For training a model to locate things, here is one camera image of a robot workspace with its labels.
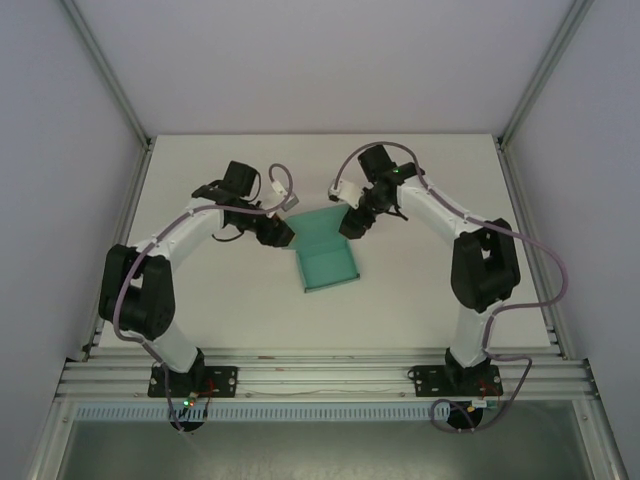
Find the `aluminium front rail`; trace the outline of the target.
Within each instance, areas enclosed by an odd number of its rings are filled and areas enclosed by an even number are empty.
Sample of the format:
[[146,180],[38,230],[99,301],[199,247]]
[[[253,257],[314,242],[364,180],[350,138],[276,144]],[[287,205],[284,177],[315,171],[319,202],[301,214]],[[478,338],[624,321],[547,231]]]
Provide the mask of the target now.
[[[438,349],[386,351],[250,351],[207,349],[211,366],[238,370],[239,400],[414,400],[409,379],[413,366],[441,364]],[[590,365],[568,359],[557,347],[501,365],[506,393],[526,379],[521,400],[592,400],[600,396]],[[152,360],[132,348],[96,348],[83,362],[69,362],[62,371],[56,397],[68,400],[140,400],[145,397]]]

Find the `teal paper box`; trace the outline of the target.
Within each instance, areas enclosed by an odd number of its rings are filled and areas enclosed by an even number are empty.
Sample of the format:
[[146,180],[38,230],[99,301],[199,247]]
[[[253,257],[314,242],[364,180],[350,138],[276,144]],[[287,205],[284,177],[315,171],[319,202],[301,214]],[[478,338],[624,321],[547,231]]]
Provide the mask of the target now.
[[339,232],[346,205],[289,216],[294,238],[287,249],[295,260],[305,293],[342,285],[360,278],[349,241]]

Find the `grey metal panel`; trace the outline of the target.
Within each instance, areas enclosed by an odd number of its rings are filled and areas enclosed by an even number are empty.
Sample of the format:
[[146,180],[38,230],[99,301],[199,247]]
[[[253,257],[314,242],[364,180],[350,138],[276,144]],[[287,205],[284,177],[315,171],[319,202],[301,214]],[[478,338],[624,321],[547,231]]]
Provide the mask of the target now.
[[78,421],[29,480],[628,480],[572,414],[528,410],[477,435],[424,422]]

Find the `aluminium corner post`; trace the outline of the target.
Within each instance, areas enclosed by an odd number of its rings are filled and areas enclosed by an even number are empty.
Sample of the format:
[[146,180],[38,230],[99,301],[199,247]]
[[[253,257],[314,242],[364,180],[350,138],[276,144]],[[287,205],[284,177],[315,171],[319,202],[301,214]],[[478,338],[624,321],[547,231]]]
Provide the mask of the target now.
[[129,127],[140,143],[148,147],[152,142],[152,137],[144,128],[92,27],[83,14],[78,1],[60,0],[60,2],[70,16],[71,22],[77,30],[83,45],[88,49],[88,53],[96,65],[101,79],[105,82],[107,90],[113,96]]
[[525,123],[594,2],[595,0],[572,0],[511,117],[502,133],[497,137],[497,143],[501,150],[505,150],[509,146]]

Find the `aluminium side rail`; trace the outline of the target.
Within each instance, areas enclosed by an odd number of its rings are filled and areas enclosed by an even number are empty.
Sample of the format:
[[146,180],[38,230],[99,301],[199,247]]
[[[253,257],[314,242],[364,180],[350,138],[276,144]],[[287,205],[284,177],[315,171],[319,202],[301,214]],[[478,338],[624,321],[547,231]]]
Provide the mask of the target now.
[[[116,223],[114,235],[112,239],[108,241],[107,249],[110,249],[114,244],[127,243],[131,231],[131,225],[133,224],[140,195],[151,163],[156,140],[157,137],[151,137],[142,148],[130,185],[124,197],[124,203]],[[79,360],[81,362],[89,359],[90,352],[93,346],[98,342],[97,337],[99,336],[104,323],[98,313],[100,292],[101,280],[98,281],[97,296],[91,316],[89,317],[88,330],[83,338],[83,345],[80,347]]]
[[[500,140],[495,138],[494,141],[518,229],[528,237],[536,239],[538,235],[518,172]],[[524,244],[524,250],[538,299],[551,300],[559,293],[561,287],[561,282],[558,280],[559,270],[555,261],[548,253],[529,243]],[[565,339],[559,303],[543,307],[541,311],[547,330],[555,335],[554,344],[559,350],[558,355],[563,360],[571,359],[573,346],[571,341]]]

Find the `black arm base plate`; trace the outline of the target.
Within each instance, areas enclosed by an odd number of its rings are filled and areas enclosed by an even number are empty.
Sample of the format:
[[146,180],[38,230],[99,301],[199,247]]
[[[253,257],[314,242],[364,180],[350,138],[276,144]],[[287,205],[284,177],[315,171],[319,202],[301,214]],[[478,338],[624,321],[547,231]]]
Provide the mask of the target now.
[[[169,371],[171,397],[186,398],[191,393],[213,398],[234,398],[238,368],[233,366],[204,366],[199,372],[177,373]],[[160,366],[151,369],[147,396],[165,396],[165,373]]]
[[495,365],[457,369],[448,365],[419,365],[408,371],[417,397],[499,397],[503,386]]

